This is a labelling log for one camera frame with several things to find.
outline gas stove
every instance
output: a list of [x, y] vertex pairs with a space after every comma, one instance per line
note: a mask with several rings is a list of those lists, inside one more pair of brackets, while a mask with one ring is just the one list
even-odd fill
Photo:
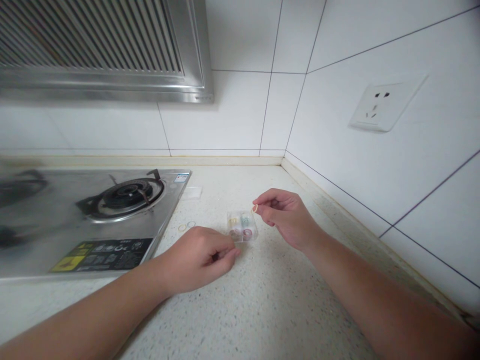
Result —
[[0, 179], [0, 281], [119, 276], [152, 257], [190, 170], [29, 170]]

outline stove label sticker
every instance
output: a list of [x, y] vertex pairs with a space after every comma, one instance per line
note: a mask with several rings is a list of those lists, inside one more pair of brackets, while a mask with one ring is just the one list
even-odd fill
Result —
[[189, 174], [178, 174], [178, 176], [173, 180], [174, 183], [184, 183], [189, 178]]
[[83, 241], [50, 272], [130, 270], [140, 264], [152, 241], [152, 238]]

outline hand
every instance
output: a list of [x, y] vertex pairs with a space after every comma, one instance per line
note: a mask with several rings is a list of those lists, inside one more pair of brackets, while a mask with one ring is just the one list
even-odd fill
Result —
[[271, 188], [253, 204], [258, 205], [256, 213], [261, 219], [271, 227], [276, 226], [285, 241], [297, 250], [305, 252], [325, 234], [294, 192]]
[[168, 296], [201, 288], [228, 273], [240, 255], [230, 236], [211, 228], [189, 229], [157, 262], [161, 285]]

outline electrical outlet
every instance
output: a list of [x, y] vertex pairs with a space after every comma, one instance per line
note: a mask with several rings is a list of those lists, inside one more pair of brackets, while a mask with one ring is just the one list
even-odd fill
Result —
[[390, 131], [426, 78], [424, 75], [405, 76], [384, 84], [369, 85], [348, 125], [374, 132]]

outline range hood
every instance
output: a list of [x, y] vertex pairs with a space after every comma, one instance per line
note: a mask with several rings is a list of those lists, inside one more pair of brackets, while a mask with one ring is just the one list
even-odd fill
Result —
[[205, 0], [0, 0], [0, 97], [214, 101]]

